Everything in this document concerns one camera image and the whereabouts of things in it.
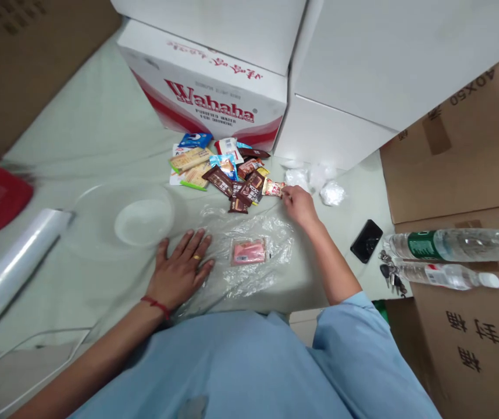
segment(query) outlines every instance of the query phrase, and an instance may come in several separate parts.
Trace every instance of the wahaha logo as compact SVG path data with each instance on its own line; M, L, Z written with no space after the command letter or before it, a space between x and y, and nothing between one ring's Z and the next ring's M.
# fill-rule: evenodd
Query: wahaha logo
M205 95L203 97L193 94L193 88L191 87L187 87L187 92L186 92L186 89L184 88L183 84L176 83L174 81L166 79L164 81L167 82L170 89L172 89L172 91L176 95L176 99L178 99L180 102L184 102L189 105L195 104L195 106L198 106L203 109L208 109L210 111L223 113L225 115L246 120L251 123L254 122L254 114L245 111L243 109L240 109L238 106L236 106L236 104L227 105L227 104L218 103L217 101L211 99L211 96L209 95Z

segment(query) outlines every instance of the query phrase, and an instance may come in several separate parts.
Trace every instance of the wahaha box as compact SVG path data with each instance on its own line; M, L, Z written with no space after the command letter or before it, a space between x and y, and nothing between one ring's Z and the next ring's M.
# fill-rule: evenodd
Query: wahaha box
M131 20L117 41L163 125L270 151L287 78Z

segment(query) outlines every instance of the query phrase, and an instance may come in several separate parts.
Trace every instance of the smartphone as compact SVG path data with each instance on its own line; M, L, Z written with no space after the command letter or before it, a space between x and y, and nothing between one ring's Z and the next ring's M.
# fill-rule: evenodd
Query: smartphone
M368 263L370 257L374 250L376 250L377 242L383 236L383 231L375 224L372 220L366 221L366 225L354 240L354 243L350 247L350 251L356 255L356 257L362 263Z

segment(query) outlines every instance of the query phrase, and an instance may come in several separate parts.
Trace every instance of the water bottle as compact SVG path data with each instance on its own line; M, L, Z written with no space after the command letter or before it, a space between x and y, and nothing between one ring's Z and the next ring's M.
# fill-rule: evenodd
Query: water bottle
M462 265L428 264L398 261L399 277L456 290L468 290L477 286L499 288L499 278L487 272L475 272Z
M392 258L499 261L499 230L467 228L394 234L384 237L383 248Z

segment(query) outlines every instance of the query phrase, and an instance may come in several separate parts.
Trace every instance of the red string bracelet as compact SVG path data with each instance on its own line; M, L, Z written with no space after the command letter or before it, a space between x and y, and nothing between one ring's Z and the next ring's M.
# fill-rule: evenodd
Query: red string bracelet
M143 298L141 298L141 301L146 301L147 303L149 303L151 305L151 307L158 307L162 310L162 312L164 313L164 317L166 317L166 320L170 320L170 311L166 308L166 306L164 304L161 304L159 303L158 301L156 301L155 299L152 299L148 296L144 296Z

